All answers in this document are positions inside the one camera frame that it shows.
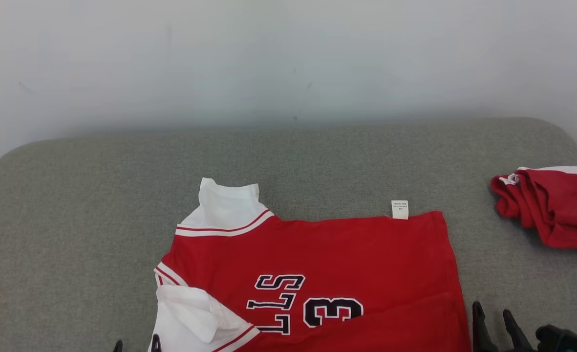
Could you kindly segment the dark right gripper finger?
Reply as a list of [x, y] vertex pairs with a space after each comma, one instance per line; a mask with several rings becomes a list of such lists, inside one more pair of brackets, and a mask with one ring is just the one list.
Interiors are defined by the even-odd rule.
[[513, 345], [507, 352], [534, 352], [534, 348], [531, 346], [531, 343], [528, 341], [510, 310], [503, 310], [503, 321]]
[[473, 302], [471, 309], [473, 352], [498, 352], [498, 347], [492, 342], [487, 330], [482, 305], [480, 302]]

